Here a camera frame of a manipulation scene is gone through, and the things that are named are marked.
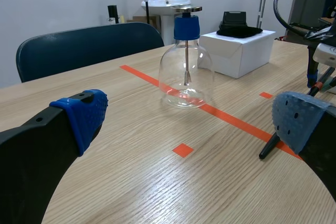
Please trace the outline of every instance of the chair backrest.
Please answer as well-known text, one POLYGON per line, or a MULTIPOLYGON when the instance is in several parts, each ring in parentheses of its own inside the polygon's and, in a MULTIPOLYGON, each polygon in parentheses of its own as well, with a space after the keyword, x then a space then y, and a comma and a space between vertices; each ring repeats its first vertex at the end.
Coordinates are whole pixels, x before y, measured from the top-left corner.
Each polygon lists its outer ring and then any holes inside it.
POLYGON ((146 23, 90 27, 23 42, 16 66, 26 82, 163 46, 158 31, 146 23))

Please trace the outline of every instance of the glass bottle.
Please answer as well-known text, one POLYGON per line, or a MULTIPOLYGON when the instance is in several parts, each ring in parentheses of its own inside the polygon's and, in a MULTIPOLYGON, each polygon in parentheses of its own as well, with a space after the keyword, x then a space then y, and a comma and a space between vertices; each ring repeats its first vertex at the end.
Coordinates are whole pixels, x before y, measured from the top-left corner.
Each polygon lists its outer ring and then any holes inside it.
POLYGON ((176 44, 160 62, 159 87, 163 101, 178 108, 197 108, 212 99, 214 71, 208 52, 199 46, 200 25, 191 12, 201 7, 175 7, 176 44))

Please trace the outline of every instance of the sink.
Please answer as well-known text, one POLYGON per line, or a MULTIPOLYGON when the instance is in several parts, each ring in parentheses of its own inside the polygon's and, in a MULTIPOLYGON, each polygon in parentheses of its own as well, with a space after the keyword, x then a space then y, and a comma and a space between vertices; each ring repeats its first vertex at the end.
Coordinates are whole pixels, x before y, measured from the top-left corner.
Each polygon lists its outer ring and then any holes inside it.
MULTIPOLYGON (((148 0, 150 15, 174 15, 172 6, 189 5, 190 0, 148 0)), ((146 2, 142 1, 141 6, 146 10, 146 2)))
MULTIPOLYGON (((161 36, 166 46, 175 43, 174 40, 174 15, 172 6, 190 5, 190 0, 148 0, 149 14, 161 16, 161 36)), ((141 3, 146 10, 146 2, 141 3)))

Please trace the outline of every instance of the orange part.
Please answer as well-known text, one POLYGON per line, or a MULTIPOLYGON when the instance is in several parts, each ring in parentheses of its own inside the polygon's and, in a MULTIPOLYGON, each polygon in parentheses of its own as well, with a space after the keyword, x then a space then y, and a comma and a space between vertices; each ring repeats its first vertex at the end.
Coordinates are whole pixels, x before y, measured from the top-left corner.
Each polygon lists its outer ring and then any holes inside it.
MULTIPOLYGON (((155 86, 159 86, 159 81, 148 76, 147 74, 145 73, 142 73, 142 72, 139 72, 137 71, 136 69, 134 68, 131 68, 127 65, 123 65, 121 66, 120 68, 122 68, 123 70, 126 70, 127 72, 135 75, 135 76, 138 76, 139 78, 155 85, 155 86)), ((176 93, 176 95, 178 95, 179 93, 177 92, 177 90, 169 87, 169 86, 166 86, 164 88, 164 90, 166 90, 167 92, 172 92, 172 93, 176 93)), ((221 111, 209 104, 205 104, 203 106, 200 107, 201 110, 211 114, 211 115, 214 115, 215 117, 223 120, 224 122, 227 122, 243 131, 245 131, 246 133, 249 133, 250 135, 252 136, 255 136, 261 140, 263 140, 264 142, 268 142, 268 140, 271 138, 271 134, 257 128, 257 127, 254 127, 253 125, 249 124, 249 123, 246 123, 244 122, 243 120, 241 119, 238 119, 230 114, 227 114, 225 113, 224 111, 221 111)), ((287 152, 288 154, 296 157, 296 158, 299 158, 301 159, 298 155, 296 155, 287 145, 285 145, 283 142, 280 142, 277 144, 277 147, 284 151, 284 152, 287 152)))
POLYGON ((319 88, 319 90, 321 90, 322 87, 323 87, 323 83, 318 81, 317 83, 315 83, 314 87, 317 87, 317 88, 319 88))
POLYGON ((273 97, 273 95, 269 94, 269 93, 266 93, 266 92, 263 92, 261 94, 259 94, 261 97, 264 97, 266 99, 271 99, 273 97))
POLYGON ((194 149, 187 146, 186 144, 180 144, 178 147, 176 147, 173 152, 175 152, 177 155, 181 157, 188 156, 191 152, 193 152, 194 149))

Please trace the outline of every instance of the clear glass jar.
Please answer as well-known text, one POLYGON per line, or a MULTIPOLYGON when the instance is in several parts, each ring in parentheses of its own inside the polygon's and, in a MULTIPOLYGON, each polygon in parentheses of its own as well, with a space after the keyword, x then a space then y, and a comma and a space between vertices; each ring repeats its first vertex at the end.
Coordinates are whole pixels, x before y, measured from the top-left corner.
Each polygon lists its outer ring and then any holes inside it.
POLYGON ((178 108, 202 106, 212 99, 213 83, 213 63, 198 40, 177 40, 163 55, 159 87, 166 103, 178 108))

